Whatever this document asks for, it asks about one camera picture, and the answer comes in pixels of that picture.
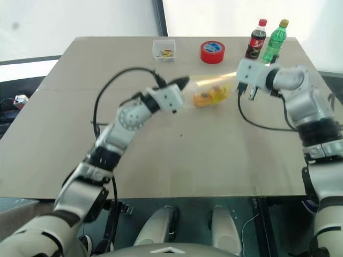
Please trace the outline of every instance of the small plastic box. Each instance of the small plastic box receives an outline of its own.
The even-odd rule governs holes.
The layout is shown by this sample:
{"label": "small plastic box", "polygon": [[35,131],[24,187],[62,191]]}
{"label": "small plastic box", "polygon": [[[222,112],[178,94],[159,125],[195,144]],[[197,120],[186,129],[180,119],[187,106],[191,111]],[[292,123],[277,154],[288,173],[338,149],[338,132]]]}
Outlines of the small plastic box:
{"label": "small plastic box", "polygon": [[[163,51],[170,50],[171,56],[163,56]],[[154,40],[152,55],[156,62],[173,62],[176,57],[175,39]]]}

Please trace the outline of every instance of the white wall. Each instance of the white wall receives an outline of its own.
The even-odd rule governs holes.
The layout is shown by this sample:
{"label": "white wall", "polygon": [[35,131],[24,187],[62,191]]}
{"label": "white wall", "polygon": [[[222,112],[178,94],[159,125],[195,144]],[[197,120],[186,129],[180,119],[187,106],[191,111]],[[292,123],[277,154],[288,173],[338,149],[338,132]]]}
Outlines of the white wall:
{"label": "white wall", "polygon": [[342,0],[163,0],[170,36],[250,36],[260,18],[271,33],[288,19],[320,71],[343,73]]}
{"label": "white wall", "polygon": [[1,0],[0,61],[61,55],[78,36],[157,36],[151,0]]}

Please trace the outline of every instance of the coca-cola bottle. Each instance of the coca-cola bottle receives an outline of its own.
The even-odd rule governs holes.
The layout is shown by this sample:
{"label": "coca-cola bottle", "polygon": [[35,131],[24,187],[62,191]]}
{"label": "coca-cola bottle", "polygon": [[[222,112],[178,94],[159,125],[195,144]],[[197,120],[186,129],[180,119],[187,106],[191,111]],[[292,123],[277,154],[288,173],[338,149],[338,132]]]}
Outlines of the coca-cola bottle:
{"label": "coca-cola bottle", "polygon": [[245,57],[256,60],[259,56],[259,52],[263,46],[266,38],[265,26],[267,24],[266,19],[259,20],[258,27],[251,33],[251,39],[248,44],[248,49],[245,53]]}

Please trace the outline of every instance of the table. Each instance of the table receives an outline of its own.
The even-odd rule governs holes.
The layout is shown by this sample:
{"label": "table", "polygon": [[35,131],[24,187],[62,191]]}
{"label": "table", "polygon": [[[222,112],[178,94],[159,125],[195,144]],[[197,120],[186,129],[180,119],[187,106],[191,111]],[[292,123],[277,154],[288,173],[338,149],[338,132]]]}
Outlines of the table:
{"label": "table", "polygon": [[[90,120],[95,98],[119,70],[149,67],[167,81],[188,74],[230,73],[249,41],[247,37],[176,37],[175,62],[156,63],[151,53],[154,39],[80,37],[73,41],[0,141],[0,196],[57,196],[66,176],[94,142]],[[222,63],[209,65],[199,59],[199,47],[206,40],[225,44]],[[280,54],[281,65],[306,65],[320,77],[296,39],[288,38]],[[149,86],[154,86],[149,74],[120,77],[101,100],[98,122],[112,121],[121,101]],[[324,82],[319,86],[326,95],[330,93]],[[254,102],[247,97],[242,99],[246,116],[260,124],[286,127],[279,99],[262,92]],[[341,107],[337,109],[341,118]],[[188,105],[176,115],[154,115],[114,173],[122,199],[276,196],[305,194],[303,166],[297,133],[267,131],[246,123],[232,93],[208,108]]]}

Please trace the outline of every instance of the red bottle cap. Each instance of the red bottle cap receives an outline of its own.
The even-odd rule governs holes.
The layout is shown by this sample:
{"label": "red bottle cap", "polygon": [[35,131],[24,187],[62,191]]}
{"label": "red bottle cap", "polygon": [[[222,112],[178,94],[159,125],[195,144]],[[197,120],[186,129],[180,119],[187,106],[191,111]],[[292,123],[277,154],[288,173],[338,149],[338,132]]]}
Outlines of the red bottle cap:
{"label": "red bottle cap", "polygon": [[261,19],[261,20],[259,20],[259,23],[258,23],[260,26],[262,26],[262,27],[264,27],[264,26],[266,26],[266,24],[267,24],[267,20],[266,19]]}

